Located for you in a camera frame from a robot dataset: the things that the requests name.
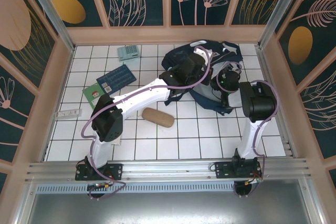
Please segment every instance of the white tile floor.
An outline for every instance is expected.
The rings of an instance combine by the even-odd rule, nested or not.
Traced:
[[[126,63],[137,81],[115,95],[131,92],[153,81],[164,70],[161,66],[163,56],[184,44],[138,45],[141,59]],[[90,118],[92,108],[82,96],[82,90],[96,83],[98,77],[122,65],[117,54],[117,48],[121,46],[77,47],[60,110],[81,108],[82,116],[77,120],[56,121],[46,161],[77,161],[86,156],[91,141],[82,139],[80,131]],[[244,62],[241,81],[263,79],[254,45],[240,44],[240,49]],[[241,141],[245,126],[241,108],[221,116],[214,111],[204,110],[190,94],[168,106],[158,102],[150,107],[174,116],[176,120],[173,126],[167,129],[145,121],[139,111],[125,120],[121,145],[114,146],[111,160],[229,158]],[[258,146],[260,153],[285,156],[275,120],[267,125],[262,139]]]

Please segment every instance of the metal vent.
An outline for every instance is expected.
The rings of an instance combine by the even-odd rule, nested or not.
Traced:
[[[39,185],[37,194],[87,194],[91,184],[45,184]],[[100,188],[92,193],[111,193],[120,186]],[[233,182],[183,182],[183,183],[128,183],[118,193],[185,193],[197,191],[232,191]]]

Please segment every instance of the calculator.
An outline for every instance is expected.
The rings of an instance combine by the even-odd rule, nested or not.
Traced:
[[[124,62],[127,60],[133,60],[133,59],[140,57],[140,54],[138,52],[138,48],[136,47],[136,45],[119,47],[117,51],[118,51],[118,57],[119,57],[120,62]]]

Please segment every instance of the green card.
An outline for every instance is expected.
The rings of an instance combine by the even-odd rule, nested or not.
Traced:
[[[88,88],[83,90],[83,94],[85,95],[86,99],[90,103],[91,107],[94,109],[97,105],[99,98],[105,94],[104,91],[101,89],[98,83],[95,83]]]

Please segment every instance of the blue card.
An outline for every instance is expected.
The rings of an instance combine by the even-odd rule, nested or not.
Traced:
[[[136,78],[126,65],[122,65],[97,79],[99,86],[109,95],[131,84],[133,81],[136,81]]]

